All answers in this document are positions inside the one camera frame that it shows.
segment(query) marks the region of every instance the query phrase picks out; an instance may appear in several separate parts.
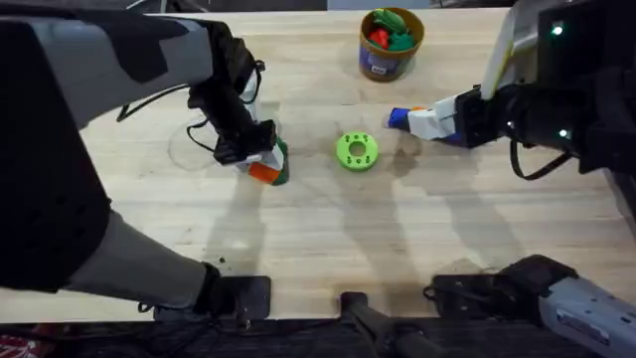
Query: green led light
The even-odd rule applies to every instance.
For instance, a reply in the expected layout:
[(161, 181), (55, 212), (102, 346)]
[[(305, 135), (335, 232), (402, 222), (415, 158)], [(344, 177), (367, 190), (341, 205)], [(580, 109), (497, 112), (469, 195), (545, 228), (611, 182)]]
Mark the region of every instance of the green led light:
[(563, 33), (563, 26), (554, 26), (553, 27), (553, 35), (559, 36)]

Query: green toy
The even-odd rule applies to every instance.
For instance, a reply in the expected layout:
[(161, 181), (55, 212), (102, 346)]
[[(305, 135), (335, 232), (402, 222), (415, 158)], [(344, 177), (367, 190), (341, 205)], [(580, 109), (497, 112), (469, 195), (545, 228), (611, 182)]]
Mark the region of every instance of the green toy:
[[(354, 155), (351, 152), (352, 144), (356, 143), (365, 147), (365, 151), (361, 155)], [(336, 156), (345, 168), (353, 171), (365, 171), (374, 166), (378, 160), (378, 143), (365, 132), (345, 133), (336, 142)]]
[(390, 33), (406, 34), (408, 33), (408, 27), (404, 19), (395, 12), (387, 9), (374, 10), (374, 23), (378, 24)]

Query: wooden table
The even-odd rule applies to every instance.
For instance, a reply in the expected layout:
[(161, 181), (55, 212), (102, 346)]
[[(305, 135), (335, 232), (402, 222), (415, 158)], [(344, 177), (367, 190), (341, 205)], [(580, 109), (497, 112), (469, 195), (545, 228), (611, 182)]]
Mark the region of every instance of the wooden table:
[[(282, 187), (222, 168), (190, 142), (185, 126), (200, 115), (186, 109), (184, 92), (121, 124), (109, 113), (82, 136), (130, 223), (225, 274), (269, 275), (272, 317), (334, 316), (344, 290), (368, 293), (393, 315), (434, 315), (421, 296), (432, 275), (500, 269), (535, 253), (636, 303), (633, 233), (602, 172), (580, 176), (571, 162), (525, 182), (510, 168), (506, 139), (465, 151), (384, 128), (394, 106), (479, 83), (505, 11), (416, 11), (424, 44), (391, 84), (358, 71), (364, 12), (193, 15), (227, 22), (266, 61), (264, 111), (290, 146), (291, 181)], [(335, 159), (348, 130), (378, 140), (371, 171), (352, 173)], [(534, 149), (522, 162), (532, 170), (555, 155)], [(3, 291), (0, 299), (2, 322), (149, 318), (133, 302), (79, 293)]]

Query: green donut-shaped toy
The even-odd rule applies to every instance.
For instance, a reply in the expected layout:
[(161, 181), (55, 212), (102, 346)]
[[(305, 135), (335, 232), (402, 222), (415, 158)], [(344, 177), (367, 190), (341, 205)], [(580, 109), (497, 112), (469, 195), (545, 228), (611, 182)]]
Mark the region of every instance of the green donut-shaped toy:
[[(360, 143), (365, 147), (361, 155), (351, 152), (351, 145)], [(360, 131), (345, 133), (336, 142), (336, 156), (340, 164), (349, 170), (365, 171), (374, 166), (378, 160), (378, 143), (369, 134)]]

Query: gray robot arm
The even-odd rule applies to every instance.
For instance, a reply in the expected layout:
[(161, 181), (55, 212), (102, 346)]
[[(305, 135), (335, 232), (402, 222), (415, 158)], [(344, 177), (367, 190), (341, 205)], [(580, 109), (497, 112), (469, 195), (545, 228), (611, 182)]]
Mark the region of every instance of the gray robot arm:
[(636, 307), (581, 277), (566, 277), (539, 297), (545, 328), (603, 357), (636, 354)]
[(242, 40), (218, 22), (3, 5), (0, 46), (0, 286), (218, 316), (233, 314), (255, 280), (265, 299), (250, 312), (266, 316), (268, 278), (237, 288), (111, 211), (78, 133), (108, 110), (186, 84), (188, 107), (204, 112), (223, 143), (217, 160), (272, 150), (273, 122), (256, 121), (239, 97), (255, 66)]

